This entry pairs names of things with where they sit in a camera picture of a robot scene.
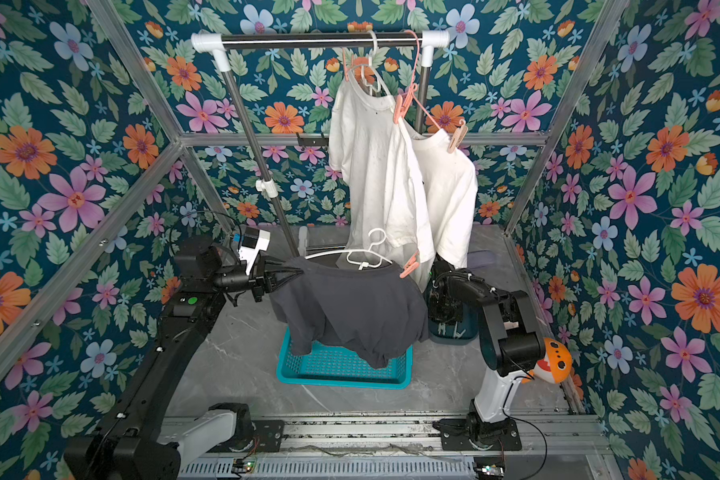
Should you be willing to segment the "pink clothespin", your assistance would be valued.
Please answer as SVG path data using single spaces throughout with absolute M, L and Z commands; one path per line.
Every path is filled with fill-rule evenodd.
M 343 71 L 344 71 L 344 80 L 348 82 L 350 80 L 350 75 L 352 73 L 353 69 L 353 54 L 352 52 L 347 48 L 342 48 L 342 64 L 343 64 Z
M 405 118 L 411 104 L 417 98 L 418 85 L 412 83 L 402 94 L 396 97 L 396 105 L 393 113 L 393 121 L 398 124 Z
M 404 264 L 403 270 L 400 273 L 399 277 L 401 279 L 408 277 L 411 273 L 413 273 L 418 267 L 420 266 L 419 262 L 419 252 L 415 252 Z

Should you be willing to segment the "beige clothespin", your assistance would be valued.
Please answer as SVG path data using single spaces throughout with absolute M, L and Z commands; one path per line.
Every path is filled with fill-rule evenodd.
M 466 134 L 468 133 L 468 126 L 464 119 L 460 120 L 460 123 L 456 130 L 453 132 L 451 136 L 451 140 L 448 146 L 448 153 L 454 153 L 457 149 L 460 148 L 460 145 L 462 141 L 464 140 Z

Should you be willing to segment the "plain white t-shirt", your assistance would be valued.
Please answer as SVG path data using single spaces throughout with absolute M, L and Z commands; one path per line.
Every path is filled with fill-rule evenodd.
M 329 133 L 329 164 L 349 186 L 349 246 L 372 249 L 405 266 L 425 290 L 435 258 L 424 182 L 408 125 L 394 119 L 393 96 L 374 97 L 357 79 L 341 82 Z

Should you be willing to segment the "white plastic hanger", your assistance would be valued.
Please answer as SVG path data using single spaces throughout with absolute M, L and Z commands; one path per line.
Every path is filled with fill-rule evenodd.
M 348 32 L 343 39 L 340 52 L 342 48 L 348 49 L 352 45 L 360 45 L 363 42 L 366 42 L 370 46 L 370 51 L 365 56 L 354 57 L 350 80 L 356 80 L 361 86 L 364 86 L 371 95 L 376 94 L 381 96 L 381 93 L 384 93 L 386 96 L 392 97 L 392 92 L 374 66 L 374 56 L 379 51 L 380 39 L 373 30 L 365 33 Z
M 372 270 L 393 265 L 392 260 L 379 252 L 379 248 L 387 240 L 386 231 L 383 228 L 371 229 L 367 238 L 370 243 L 366 248 L 358 244 L 323 249 L 309 253 L 305 259 L 316 265 L 347 271 Z

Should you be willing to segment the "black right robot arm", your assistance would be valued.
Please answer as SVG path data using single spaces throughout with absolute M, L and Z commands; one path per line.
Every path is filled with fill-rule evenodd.
M 467 269 L 437 258 L 431 270 L 428 308 L 433 320 L 454 322 L 465 309 L 476 314 L 486 372 L 466 417 L 433 423 L 445 450 L 522 448 L 509 414 L 521 381 L 546 353 L 529 295 L 490 284 Z

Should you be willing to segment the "white printed t-shirt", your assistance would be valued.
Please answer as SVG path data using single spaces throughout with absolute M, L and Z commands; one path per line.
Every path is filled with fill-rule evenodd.
M 435 252 L 455 268 L 465 268 L 470 246 L 477 178 L 473 162 L 451 146 L 444 131 L 410 132 L 419 164 Z

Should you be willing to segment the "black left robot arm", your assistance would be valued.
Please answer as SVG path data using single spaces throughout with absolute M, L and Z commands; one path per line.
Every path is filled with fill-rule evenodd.
M 63 459 L 74 478 L 175 479 L 219 445 L 234 451 L 257 445 L 242 403 L 217 403 L 175 433 L 162 427 L 186 368 L 225 305 L 244 292 L 260 302 L 297 275 L 266 255 L 270 241 L 270 232 L 246 226 L 237 251 L 208 235 L 181 244 L 174 258 L 180 285 L 158 318 L 155 345 L 93 432 L 67 443 Z

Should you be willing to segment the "pink wire hanger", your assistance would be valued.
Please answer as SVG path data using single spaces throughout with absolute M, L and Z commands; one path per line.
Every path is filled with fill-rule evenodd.
M 432 122 L 435 129 L 438 130 L 439 124 L 426 107 L 429 77 L 434 62 L 435 50 L 447 47 L 451 39 L 449 33 L 445 30 L 423 31 L 421 33 L 407 30 L 406 33 L 415 41 L 416 55 L 414 56 L 414 68 L 420 66 L 419 76 L 416 76 L 416 73 L 412 73 L 409 82 L 409 86 L 412 83 L 418 85 L 417 98 L 413 101 L 416 102 L 418 106 L 414 128 L 416 130 L 421 129 L 424 125 L 424 118 L 427 118 Z

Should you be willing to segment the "dark grey t-shirt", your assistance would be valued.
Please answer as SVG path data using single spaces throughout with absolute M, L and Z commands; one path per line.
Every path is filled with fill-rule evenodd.
M 339 269 L 304 257 L 286 265 L 300 273 L 269 298 L 276 318 L 288 326 L 294 355 L 310 354 L 319 342 L 346 348 L 381 369 L 429 338 L 423 294 L 414 280 L 400 276 L 399 265 Z

